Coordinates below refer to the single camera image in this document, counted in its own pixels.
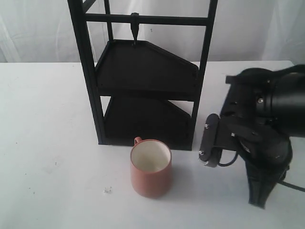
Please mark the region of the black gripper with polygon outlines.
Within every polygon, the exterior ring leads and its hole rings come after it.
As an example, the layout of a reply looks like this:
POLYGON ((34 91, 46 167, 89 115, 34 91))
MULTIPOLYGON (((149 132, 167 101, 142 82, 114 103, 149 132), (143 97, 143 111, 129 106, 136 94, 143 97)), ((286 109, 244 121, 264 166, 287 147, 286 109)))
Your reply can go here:
POLYGON ((277 119, 267 106, 270 93, 285 73, 286 69, 250 68, 225 80, 230 89, 221 123, 234 134, 233 144, 245 161, 249 204, 262 209, 292 159, 289 136, 275 127, 277 119))

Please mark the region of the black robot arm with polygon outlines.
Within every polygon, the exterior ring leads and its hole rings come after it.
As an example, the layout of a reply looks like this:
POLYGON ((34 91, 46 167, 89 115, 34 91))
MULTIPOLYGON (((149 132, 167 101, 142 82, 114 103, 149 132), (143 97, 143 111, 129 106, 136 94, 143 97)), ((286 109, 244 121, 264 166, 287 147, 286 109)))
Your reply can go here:
POLYGON ((305 67, 249 68, 225 82, 216 142, 244 160, 249 203, 264 208, 292 161, 290 137, 305 135, 305 67))

